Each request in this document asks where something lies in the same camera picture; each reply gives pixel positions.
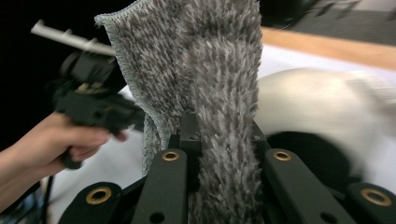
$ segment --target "white stick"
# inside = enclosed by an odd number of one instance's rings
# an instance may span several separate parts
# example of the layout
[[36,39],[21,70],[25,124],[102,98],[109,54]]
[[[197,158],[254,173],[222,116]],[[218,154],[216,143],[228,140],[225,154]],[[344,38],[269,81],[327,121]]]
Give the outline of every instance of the white stick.
[[96,39],[87,40],[83,37],[72,35],[70,30],[62,32],[44,25],[43,21],[38,21],[32,28],[31,33],[41,35],[48,39],[72,46],[77,49],[93,53],[115,56],[114,49],[109,45],[98,43]]

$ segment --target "wooden strip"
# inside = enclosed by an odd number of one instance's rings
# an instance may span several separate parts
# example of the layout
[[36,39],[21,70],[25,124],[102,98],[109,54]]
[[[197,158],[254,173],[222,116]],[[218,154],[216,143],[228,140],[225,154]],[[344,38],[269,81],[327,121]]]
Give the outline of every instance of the wooden strip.
[[396,71],[396,47],[262,27],[262,42]]

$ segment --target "microfiber cloth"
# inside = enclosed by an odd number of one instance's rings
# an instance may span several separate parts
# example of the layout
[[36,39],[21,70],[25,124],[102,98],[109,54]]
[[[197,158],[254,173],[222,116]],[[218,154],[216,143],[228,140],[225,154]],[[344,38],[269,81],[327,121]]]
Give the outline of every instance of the microfiber cloth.
[[251,143],[262,54],[259,3],[140,0],[95,20],[147,113],[144,174],[179,130],[181,115],[194,111],[203,156],[189,223],[263,223],[261,170]]

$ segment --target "brass grommet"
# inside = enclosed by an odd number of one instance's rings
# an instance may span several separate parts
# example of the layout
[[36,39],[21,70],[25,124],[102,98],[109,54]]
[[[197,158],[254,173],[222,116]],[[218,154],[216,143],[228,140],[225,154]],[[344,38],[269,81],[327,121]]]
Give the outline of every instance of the brass grommet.
[[284,151],[274,152],[274,157],[279,161],[289,161],[291,160],[291,155]]
[[[380,199],[377,199],[372,196],[372,194],[376,195]],[[361,195],[370,203],[375,203],[380,206],[391,206],[392,200],[388,197],[388,195],[384,194],[383,192],[377,189],[362,189]]]
[[111,189],[108,187],[100,187],[91,190],[87,195],[86,201],[89,204],[104,203],[111,197]]
[[170,152],[166,152],[163,153],[163,159],[165,161],[175,161],[179,158],[180,156],[178,155],[178,153],[174,152],[174,151],[170,151]]

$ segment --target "hand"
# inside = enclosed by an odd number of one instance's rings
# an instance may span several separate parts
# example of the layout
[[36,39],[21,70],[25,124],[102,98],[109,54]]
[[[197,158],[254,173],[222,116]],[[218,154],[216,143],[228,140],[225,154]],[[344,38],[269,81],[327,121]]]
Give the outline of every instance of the hand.
[[[84,161],[107,142],[110,133],[102,128],[77,126],[69,117],[52,113],[12,146],[21,164],[39,169],[41,175],[54,175],[64,169],[62,154],[71,147],[73,161]],[[126,140],[121,133],[116,136]]]

